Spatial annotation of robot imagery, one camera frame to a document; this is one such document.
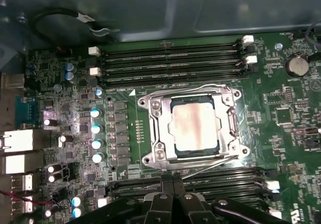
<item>cpu socket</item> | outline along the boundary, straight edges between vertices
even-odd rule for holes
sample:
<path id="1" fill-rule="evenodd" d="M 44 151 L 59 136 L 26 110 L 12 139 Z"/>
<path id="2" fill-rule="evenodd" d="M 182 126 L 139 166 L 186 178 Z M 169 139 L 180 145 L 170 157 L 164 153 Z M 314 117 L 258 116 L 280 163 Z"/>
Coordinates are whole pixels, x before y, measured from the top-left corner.
<path id="1" fill-rule="evenodd" d="M 234 108 L 240 97 L 239 90 L 215 84 L 141 97 L 138 106 L 148 110 L 151 139 L 151 153 L 142 158 L 143 164 L 179 170 L 247 156 L 250 150 L 240 145 Z"/>

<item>motherboard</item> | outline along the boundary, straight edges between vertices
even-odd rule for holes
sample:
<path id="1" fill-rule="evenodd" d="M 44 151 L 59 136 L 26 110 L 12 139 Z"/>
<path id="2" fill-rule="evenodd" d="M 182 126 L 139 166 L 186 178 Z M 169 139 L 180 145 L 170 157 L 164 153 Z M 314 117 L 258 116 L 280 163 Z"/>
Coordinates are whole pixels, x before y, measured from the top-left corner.
<path id="1" fill-rule="evenodd" d="M 16 97 L 15 130 L 50 146 L 26 153 L 43 161 L 27 170 L 25 156 L 22 171 L 35 180 L 39 168 L 28 196 L 61 198 L 11 212 L 63 224 L 124 196 L 143 200 L 162 173 L 180 172 L 208 202 L 226 196 L 318 223 L 320 75 L 321 56 L 300 32 L 31 51 L 24 78 L 35 90 Z"/>

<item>red wire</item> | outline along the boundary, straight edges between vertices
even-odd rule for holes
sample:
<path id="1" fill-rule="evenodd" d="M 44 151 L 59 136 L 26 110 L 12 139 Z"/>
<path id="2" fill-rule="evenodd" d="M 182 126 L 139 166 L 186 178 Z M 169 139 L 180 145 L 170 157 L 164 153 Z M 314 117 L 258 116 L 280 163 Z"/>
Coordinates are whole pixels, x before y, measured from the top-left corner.
<path id="1" fill-rule="evenodd" d="M 17 196 L 11 192 L 6 192 L 6 191 L 2 191 L 0 190 L 0 193 L 3 194 L 3 195 L 7 195 L 9 197 L 11 197 L 12 199 L 14 200 L 22 200 L 22 201 L 27 201 L 27 202 L 31 202 L 33 204 L 37 204 L 37 205 L 52 205 L 53 202 L 52 201 L 34 201 L 34 200 L 30 200 L 28 198 L 24 198 L 24 197 L 21 197 L 21 196 Z"/>

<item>white label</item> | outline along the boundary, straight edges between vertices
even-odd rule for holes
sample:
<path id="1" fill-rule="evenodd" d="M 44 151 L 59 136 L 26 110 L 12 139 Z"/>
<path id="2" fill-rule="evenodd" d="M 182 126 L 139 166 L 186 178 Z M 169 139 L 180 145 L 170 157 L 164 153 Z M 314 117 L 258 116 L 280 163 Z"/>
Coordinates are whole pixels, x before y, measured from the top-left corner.
<path id="1" fill-rule="evenodd" d="M 76 19 L 80 20 L 83 23 L 94 22 L 95 21 L 90 16 L 86 16 L 86 15 L 80 14 L 79 12 L 78 12 L 78 17 Z"/>
<path id="2" fill-rule="evenodd" d="M 291 222 L 292 224 L 297 224 L 301 221 L 299 210 L 291 211 Z"/>

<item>green circuit board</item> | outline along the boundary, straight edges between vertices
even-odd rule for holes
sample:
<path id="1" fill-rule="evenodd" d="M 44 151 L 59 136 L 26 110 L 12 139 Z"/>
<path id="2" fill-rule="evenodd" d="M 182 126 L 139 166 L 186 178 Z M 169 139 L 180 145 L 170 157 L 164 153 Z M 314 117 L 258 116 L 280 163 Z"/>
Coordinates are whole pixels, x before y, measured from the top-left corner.
<path id="1" fill-rule="evenodd" d="M 125 43 L 98 46 L 107 53 L 124 52 L 137 49 L 159 48 L 165 46 L 193 46 L 224 44 L 234 42 L 242 36 L 207 37 L 141 43 Z M 259 166 L 275 168 L 278 171 L 281 200 L 269 204 L 282 212 L 282 218 L 292 223 L 312 223 L 312 213 L 321 208 L 321 138 L 319 135 L 303 136 L 293 133 L 299 127 L 320 127 L 321 125 L 321 61 L 309 63 L 309 72 L 304 77 L 292 78 L 284 70 L 284 63 L 292 54 L 311 55 L 316 49 L 304 39 L 293 40 L 292 33 L 267 33 L 254 35 L 258 58 L 258 71 L 241 78 L 213 79 L 201 82 L 182 82 L 179 84 L 149 86 L 109 87 L 102 83 L 103 97 L 97 98 L 95 88 L 88 83 L 89 68 L 86 61 L 88 48 L 72 50 L 72 56 L 56 58 L 54 51 L 41 50 L 30 52 L 29 62 L 35 65 L 36 78 L 41 82 L 38 95 L 39 116 L 54 116 L 60 123 L 49 127 L 55 133 L 75 136 L 72 143 L 63 148 L 53 145 L 47 152 L 47 164 L 56 162 L 77 162 L 78 177 L 69 183 L 47 185 L 45 193 L 58 187 L 67 186 L 72 198 L 76 194 L 86 195 L 93 190 L 94 195 L 85 198 L 85 210 L 97 208 L 96 191 L 110 181 L 150 178 L 161 174 L 160 170 L 150 169 L 141 163 L 141 158 L 150 152 L 148 113 L 137 106 L 137 100 L 146 94 L 160 89 L 201 86 L 206 83 L 226 84 L 241 91 L 237 102 L 237 117 L 242 144 L 251 150 L 249 157 L 234 166 Z M 281 43 L 278 51 L 275 44 Z M 66 63 L 77 67 L 77 80 L 65 80 Z M 53 87 L 60 84 L 62 90 L 55 92 Z M 99 108 L 101 118 L 90 118 L 90 110 Z M 110 119 L 117 118 L 118 126 Z M 105 129 L 93 136 L 91 125 L 101 125 Z M 113 162 L 110 153 L 110 133 L 120 128 L 122 141 L 129 146 L 126 158 Z M 106 141 L 99 151 L 91 148 L 93 139 Z M 105 159 L 95 164 L 92 156 L 102 152 Z M 72 208 L 57 213 L 44 223 L 66 223 Z"/>

